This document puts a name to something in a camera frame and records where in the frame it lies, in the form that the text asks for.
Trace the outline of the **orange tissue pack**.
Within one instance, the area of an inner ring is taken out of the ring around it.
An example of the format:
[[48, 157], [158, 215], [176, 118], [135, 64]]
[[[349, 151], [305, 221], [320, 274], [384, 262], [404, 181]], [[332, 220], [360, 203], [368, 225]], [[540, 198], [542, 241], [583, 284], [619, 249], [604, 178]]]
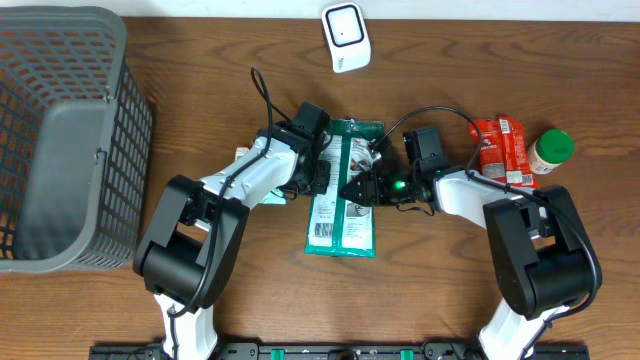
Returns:
[[235, 161], [239, 160], [241, 157], [247, 155], [250, 149], [248, 147], [237, 147], [235, 151]]

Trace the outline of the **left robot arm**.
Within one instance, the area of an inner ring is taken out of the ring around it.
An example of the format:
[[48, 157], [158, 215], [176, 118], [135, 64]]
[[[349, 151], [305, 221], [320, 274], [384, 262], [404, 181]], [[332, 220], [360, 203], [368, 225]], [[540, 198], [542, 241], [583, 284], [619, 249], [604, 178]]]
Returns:
[[322, 130], [263, 129], [223, 170], [167, 183], [133, 269], [161, 308], [168, 358], [213, 354], [214, 304], [230, 279], [250, 212], [277, 188], [307, 190], [327, 175], [329, 165], [319, 158], [324, 141]]

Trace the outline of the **red snack packet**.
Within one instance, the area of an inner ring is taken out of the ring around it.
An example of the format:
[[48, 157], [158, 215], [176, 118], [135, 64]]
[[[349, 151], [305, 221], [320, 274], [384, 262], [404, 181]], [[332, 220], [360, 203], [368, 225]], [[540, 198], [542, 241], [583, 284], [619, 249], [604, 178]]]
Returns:
[[[479, 153], [479, 165], [481, 174], [486, 178], [501, 183], [508, 183], [506, 181], [506, 170], [503, 159], [503, 143], [498, 118], [496, 120], [478, 119], [475, 121], [475, 124], [477, 125], [479, 131], [477, 131], [473, 125], [469, 126], [469, 130], [475, 143], [481, 145]], [[527, 152], [526, 160], [527, 163], [524, 165], [524, 184], [511, 185], [537, 189], [538, 183], [535, 180], [533, 172], [529, 166]]]

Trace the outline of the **light green wipes pack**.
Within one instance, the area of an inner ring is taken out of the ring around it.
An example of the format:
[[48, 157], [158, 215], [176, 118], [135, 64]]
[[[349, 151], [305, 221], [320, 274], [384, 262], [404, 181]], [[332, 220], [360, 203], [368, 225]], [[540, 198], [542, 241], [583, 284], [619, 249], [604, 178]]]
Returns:
[[285, 205], [287, 199], [281, 190], [275, 189], [270, 191], [262, 200], [262, 204], [265, 205]]

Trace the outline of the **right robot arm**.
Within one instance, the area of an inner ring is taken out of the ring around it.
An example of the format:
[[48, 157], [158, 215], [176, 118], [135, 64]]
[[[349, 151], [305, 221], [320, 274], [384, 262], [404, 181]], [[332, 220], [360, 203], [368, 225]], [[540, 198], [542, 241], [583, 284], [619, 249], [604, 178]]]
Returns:
[[462, 167], [380, 176], [362, 172], [339, 190], [365, 207], [445, 213], [487, 232], [502, 299], [468, 359], [530, 359], [553, 323], [586, 310], [602, 271], [567, 189], [502, 184]]

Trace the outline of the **red stick sachet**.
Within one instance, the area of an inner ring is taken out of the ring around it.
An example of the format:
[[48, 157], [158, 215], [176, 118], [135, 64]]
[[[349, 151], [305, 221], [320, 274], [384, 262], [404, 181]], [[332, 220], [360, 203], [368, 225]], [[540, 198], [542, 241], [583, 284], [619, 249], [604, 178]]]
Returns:
[[498, 120], [503, 143], [506, 181], [514, 185], [523, 185], [524, 165], [527, 163], [523, 126], [506, 116], [501, 116]]

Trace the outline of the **green lid seasoning jar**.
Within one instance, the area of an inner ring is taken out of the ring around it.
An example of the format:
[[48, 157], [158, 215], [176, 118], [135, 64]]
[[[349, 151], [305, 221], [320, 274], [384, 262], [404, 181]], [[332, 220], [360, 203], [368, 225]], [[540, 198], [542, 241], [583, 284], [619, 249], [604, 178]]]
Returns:
[[549, 174], [566, 162], [574, 154], [574, 150], [574, 141], [568, 133], [550, 129], [528, 148], [529, 166], [534, 174]]

